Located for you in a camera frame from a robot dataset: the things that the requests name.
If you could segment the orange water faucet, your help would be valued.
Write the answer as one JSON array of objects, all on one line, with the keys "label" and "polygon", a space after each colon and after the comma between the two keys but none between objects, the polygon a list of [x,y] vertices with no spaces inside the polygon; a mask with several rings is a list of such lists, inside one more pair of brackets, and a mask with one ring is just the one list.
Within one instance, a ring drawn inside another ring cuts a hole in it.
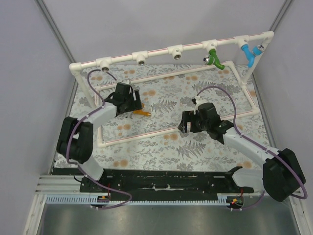
[{"label": "orange water faucet", "polygon": [[143,116],[151,116],[151,113],[150,112],[146,112],[146,111],[143,111],[143,110],[135,110],[133,111],[133,114],[136,114],[136,115],[143,115]]}]

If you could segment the white PVC pipe frame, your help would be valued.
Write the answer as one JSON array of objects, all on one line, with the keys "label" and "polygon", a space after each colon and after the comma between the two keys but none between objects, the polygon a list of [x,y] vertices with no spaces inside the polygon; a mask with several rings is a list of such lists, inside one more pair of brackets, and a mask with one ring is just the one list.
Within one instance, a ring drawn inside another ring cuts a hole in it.
[{"label": "white PVC pipe frame", "polygon": [[[150,51],[146,51],[146,50],[138,51],[138,52],[133,52],[131,54],[120,55],[120,56],[115,56],[115,57],[103,57],[103,58],[98,58],[94,61],[88,61],[88,62],[83,62],[83,63],[81,62],[71,63],[69,65],[69,70],[72,73],[72,75],[75,77],[76,81],[78,82],[78,85],[81,87],[89,104],[94,108],[97,104],[97,98],[91,97],[91,94],[85,82],[83,81],[83,78],[81,76],[81,71],[83,71],[84,69],[98,67],[103,72],[109,72],[110,66],[116,63],[135,61],[137,62],[138,65],[143,66],[145,65],[146,60],[150,57],[163,56],[163,55],[169,54],[173,57],[173,59],[178,60],[181,58],[182,53],[186,51],[205,49],[208,53],[211,49],[215,49],[217,51],[217,47],[224,46],[224,45],[237,45],[240,50],[241,50],[241,46],[245,44],[248,44],[250,50],[252,50],[257,45],[263,45],[266,50],[266,48],[272,41],[273,37],[274,37],[274,32],[267,31],[267,32],[263,32],[260,34],[242,35],[242,36],[236,36],[236,37],[232,37],[228,39],[208,40],[208,41],[203,41],[201,43],[195,43],[195,44],[174,45],[174,46],[169,46],[163,49],[150,50]],[[224,62],[220,61],[220,63],[225,65],[225,67],[230,68],[230,70],[232,71],[232,73],[234,74],[235,78],[238,81],[239,87],[242,89],[248,102],[251,105],[250,111],[238,114],[238,117],[240,118],[245,117],[245,116],[255,115],[260,112],[260,109],[257,107],[256,103],[252,99],[252,96],[250,95],[246,85],[247,85],[248,79],[254,72],[254,69],[256,68],[261,57],[262,57],[262,54],[255,58],[254,65],[251,68],[248,68],[248,71],[245,77],[243,78],[239,76],[238,71],[236,70],[235,64],[233,61],[231,60],[224,61]],[[194,72],[209,70],[213,68],[216,68],[216,67],[214,65],[208,66],[204,64],[204,66],[201,66],[198,68],[180,70],[180,71],[171,72],[168,74],[161,74],[161,75],[135,79],[133,83],[136,84],[136,83],[141,83],[141,82],[147,82],[151,80],[166,78],[168,76],[178,76],[182,74],[194,73]]]}]

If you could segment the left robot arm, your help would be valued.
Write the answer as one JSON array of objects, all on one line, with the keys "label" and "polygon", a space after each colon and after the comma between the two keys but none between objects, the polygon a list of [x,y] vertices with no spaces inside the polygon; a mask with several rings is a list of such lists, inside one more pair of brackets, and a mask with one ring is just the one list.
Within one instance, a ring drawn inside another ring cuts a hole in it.
[{"label": "left robot arm", "polygon": [[102,104],[81,119],[66,117],[63,120],[56,151],[70,165],[77,166],[84,175],[99,180],[104,169],[92,156],[94,132],[111,119],[142,109],[138,89],[129,83],[119,82]]}]

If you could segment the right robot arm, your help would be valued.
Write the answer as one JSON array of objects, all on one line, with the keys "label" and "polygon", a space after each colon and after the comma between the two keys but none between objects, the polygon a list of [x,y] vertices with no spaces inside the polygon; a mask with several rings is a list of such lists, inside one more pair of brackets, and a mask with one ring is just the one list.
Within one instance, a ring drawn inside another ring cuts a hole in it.
[{"label": "right robot arm", "polygon": [[267,148],[242,134],[234,122],[222,120],[213,103],[203,103],[195,110],[182,112],[178,129],[182,133],[206,132],[211,139],[232,147],[257,163],[263,172],[265,191],[278,202],[293,196],[306,179],[295,153],[285,148]]}]

